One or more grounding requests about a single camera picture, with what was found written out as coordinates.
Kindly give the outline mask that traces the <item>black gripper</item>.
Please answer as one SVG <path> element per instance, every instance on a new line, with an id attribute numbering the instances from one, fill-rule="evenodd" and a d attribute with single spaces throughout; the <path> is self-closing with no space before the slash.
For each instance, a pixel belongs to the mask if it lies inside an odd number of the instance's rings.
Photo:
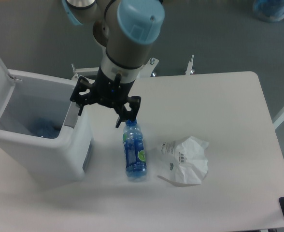
<path id="1" fill-rule="evenodd" d="M 140 96 L 129 97 L 128 94 L 134 81 L 124 81 L 125 77 L 120 72 L 106 75 L 101 67 L 99 67 L 94 83 L 80 76 L 70 97 L 70 101 L 76 103 L 79 108 L 78 116 L 82 115 L 84 106 L 96 103 L 97 92 L 99 98 L 107 101 L 108 105 L 116 103 L 114 107 L 118 114 L 116 128 L 119 128 L 122 122 L 136 120 L 142 98 Z"/>

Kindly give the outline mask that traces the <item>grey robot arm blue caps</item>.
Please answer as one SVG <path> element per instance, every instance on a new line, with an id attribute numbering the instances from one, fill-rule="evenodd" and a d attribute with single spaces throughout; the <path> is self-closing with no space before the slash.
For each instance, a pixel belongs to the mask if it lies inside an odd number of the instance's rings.
<path id="1" fill-rule="evenodd" d="M 121 122 L 135 120 L 141 97 L 129 92 L 144 67 L 165 18 L 161 0 L 65 0 L 70 20 L 94 22 L 93 36 L 103 48 L 96 78 L 80 75 L 70 101 L 82 115 L 86 105 L 113 108 Z"/>

